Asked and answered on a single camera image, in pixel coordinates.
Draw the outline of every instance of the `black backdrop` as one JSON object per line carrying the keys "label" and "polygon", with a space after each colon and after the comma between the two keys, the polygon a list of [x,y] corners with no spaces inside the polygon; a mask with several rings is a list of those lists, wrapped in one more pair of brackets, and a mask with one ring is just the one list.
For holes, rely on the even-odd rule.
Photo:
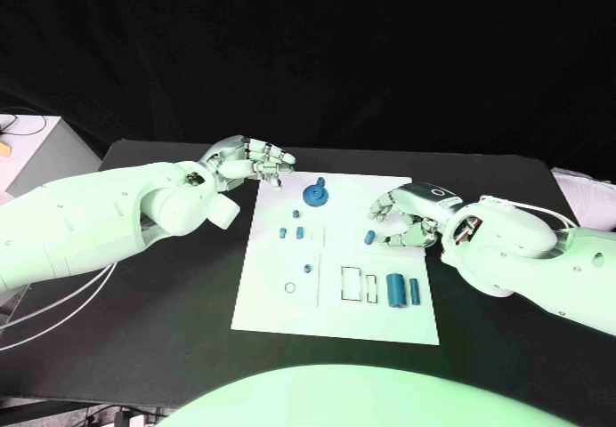
{"label": "black backdrop", "polygon": [[614,172],[616,2],[428,3],[4,0],[0,103],[101,155],[242,133]]}

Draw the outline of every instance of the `black table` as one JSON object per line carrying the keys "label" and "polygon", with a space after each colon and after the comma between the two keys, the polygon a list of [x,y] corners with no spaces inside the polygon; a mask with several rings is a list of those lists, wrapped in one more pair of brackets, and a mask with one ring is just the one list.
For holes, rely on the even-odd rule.
{"label": "black table", "polygon": [[[207,146],[119,141],[102,169],[200,158]],[[483,194],[572,218],[544,164],[505,156],[290,149],[297,170],[411,176],[467,201]],[[231,330],[256,182],[228,194],[241,205],[229,230],[206,223],[119,262],[86,310],[49,334],[0,353],[0,394],[179,407],[238,379],[281,367],[356,364],[409,370],[495,391],[583,425],[616,419],[616,338],[542,311],[525,298],[471,288],[427,251],[440,345]],[[16,317],[93,275],[34,285]],[[31,335],[93,292],[7,330]]]}

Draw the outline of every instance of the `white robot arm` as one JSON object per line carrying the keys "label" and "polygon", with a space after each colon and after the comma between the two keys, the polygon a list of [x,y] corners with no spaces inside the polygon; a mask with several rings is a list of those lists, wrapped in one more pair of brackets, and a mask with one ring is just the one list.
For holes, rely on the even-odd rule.
{"label": "white robot arm", "polygon": [[161,238],[209,221],[222,229],[238,205],[219,194],[244,178],[280,189],[294,157],[241,135],[199,162],[154,163],[53,181],[0,206],[0,292],[98,270]]}
{"label": "white robot arm", "polygon": [[378,242],[428,247],[441,235],[441,261],[484,293],[513,292],[549,313],[616,335],[616,233],[548,224],[518,207],[545,211],[495,197],[464,205],[440,187],[407,184],[372,205],[368,217],[382,221],[398,211],[409,230]]}

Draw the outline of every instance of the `white paper sheet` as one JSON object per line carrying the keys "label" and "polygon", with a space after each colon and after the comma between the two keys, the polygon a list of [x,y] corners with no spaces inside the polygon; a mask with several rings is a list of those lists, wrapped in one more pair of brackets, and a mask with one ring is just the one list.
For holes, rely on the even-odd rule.
{"label": "white paper sheet", "polygon": [[[310,207],[301,193],[320,176],[330,198]],[[376,236],[405,230],[396,214],[378,223],[366,212],[378,197],[411,179],[294,172],[281,180],[280,192],[264,182],[259,186],[231,328],[438,345],[424,249],[363,242],[368,230]],[[297,227],[304,228],[301,239]],[[360,270],[360,302],[342,299],[342,267]],[[389,273],[404,276],[408,305],[401,309],[388,304]],[[366,300],[366,275],[376,276],[376,303]],[[418,280],[420,306],[411,306],[409,278]]]}

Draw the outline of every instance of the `floor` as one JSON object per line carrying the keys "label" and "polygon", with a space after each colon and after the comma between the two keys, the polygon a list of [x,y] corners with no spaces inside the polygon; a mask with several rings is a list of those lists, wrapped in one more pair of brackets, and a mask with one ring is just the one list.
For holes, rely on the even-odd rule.
{"label": "floor", "polygon": [[[37,400],[29,400],[29,399],[5,399],[0,401],[0,407],[11,407],[16,405],[24,405],[27,403],[37,402]],[[11,424],[14,427],[82,427],[85,426],[85,420],[86,416],[92,413],[95,413],[99,409],[102,409],[106,405],[99,405],[96,407],[89,407],[88,409],[82,409],[75,412],[68,412],[65,414],[59,414],[55,416],[47,416],[46,418],[42,418],[40,420],[29,421],[26,423],[17,423]],[[151,412],[153,414],[158,413],[160,417],[147,415],[145,416],[145,426],[153,426],[157,424],[158,421],[161,421],[164,415],[170,415],[174,412],[174,409],[170,408],[156,408],[156,407],[137,407],[137,409],[141,409],[143,411]],[[115,416],[115,413],[118,412],[118,407],[111,407],[109,409],[105,409],[101,411],[96,415],[96,422],[99,423],[99,426],[106,425],[111,423],[112,425],[112,419]]]}

